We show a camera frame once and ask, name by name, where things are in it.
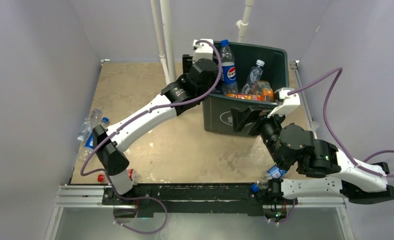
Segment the crushed bottle purple label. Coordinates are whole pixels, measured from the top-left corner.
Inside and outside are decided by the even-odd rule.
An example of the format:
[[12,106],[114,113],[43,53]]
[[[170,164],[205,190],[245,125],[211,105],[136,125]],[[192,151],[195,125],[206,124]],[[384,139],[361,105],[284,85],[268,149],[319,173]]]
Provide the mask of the crushed bottle purple label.
[[254,66],[251,67],[250,72],[247,76],[246,82],[241,89],[241,94],[249,95],[251,94],[256,83],[260,80],[263,74],[263,67],[265,62],[258,59]]

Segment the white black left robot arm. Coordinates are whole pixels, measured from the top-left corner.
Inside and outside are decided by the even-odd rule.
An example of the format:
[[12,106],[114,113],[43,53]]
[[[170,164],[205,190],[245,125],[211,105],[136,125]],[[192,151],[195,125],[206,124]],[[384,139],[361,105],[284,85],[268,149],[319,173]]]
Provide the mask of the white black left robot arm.
[[218,75],[218,64],[202,58],[131,116],[108,127],[98,125],[93,129],[93,147],[108,180],[116,189],[114,197],[117,201],[127,205],[134,199],[133,183],[128,173],[130,162],[124,152],[153,128],[204,101],[206,92],[217,84]]

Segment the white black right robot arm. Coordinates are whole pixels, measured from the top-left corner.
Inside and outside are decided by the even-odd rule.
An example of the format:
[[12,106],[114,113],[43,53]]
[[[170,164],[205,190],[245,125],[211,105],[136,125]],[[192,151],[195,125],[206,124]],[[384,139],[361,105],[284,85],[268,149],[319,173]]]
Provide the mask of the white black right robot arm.
[[303,197],[337,197],[372,205],[394,200],[385,162],[359,166],[334,144],[317,139],[310,130],[290,123],[270,109],[250,106],[231,109],[233,130],[252,123],[250,136],[260,136],[274,165],[252,186],[252,193],[273,204]]

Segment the water bottle blue label cap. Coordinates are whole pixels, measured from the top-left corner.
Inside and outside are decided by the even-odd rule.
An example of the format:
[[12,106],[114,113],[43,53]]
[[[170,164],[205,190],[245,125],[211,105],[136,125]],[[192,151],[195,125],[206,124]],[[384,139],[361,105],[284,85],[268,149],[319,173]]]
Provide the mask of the water bottle blue label cap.
[[[109,118],[103,117],[100,122],[100,125],[105,127],[108,125],[109,122],[110,122]],[[81,149],[79,150],[78,155],[77,155],[77,161],[80,163],[83,163],[93,150],[94,150],[93,133],[91,133],[89,135],[88,139],[82,145]]]

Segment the clear crushed bottle blue label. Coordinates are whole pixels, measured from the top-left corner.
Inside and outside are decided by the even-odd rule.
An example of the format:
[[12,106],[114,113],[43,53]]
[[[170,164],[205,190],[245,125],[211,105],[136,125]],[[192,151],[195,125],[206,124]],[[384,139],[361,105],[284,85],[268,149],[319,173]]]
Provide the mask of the clear crushed bottle blue label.
[[94,108],[82,123],[76,139],[81,143],[86,141],[91,135],[93,128],[100,123],[102,118],[103,112],[99,108]]

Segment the large pepsi bottle blue label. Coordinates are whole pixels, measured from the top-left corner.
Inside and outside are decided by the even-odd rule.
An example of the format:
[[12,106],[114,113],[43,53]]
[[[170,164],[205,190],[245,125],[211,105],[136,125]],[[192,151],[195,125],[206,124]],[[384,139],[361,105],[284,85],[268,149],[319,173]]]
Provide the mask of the large pepsi bottle blue label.
[[220,41],[222,88],[225,95],[237,94],[238,84],[234,54],[227,39]]

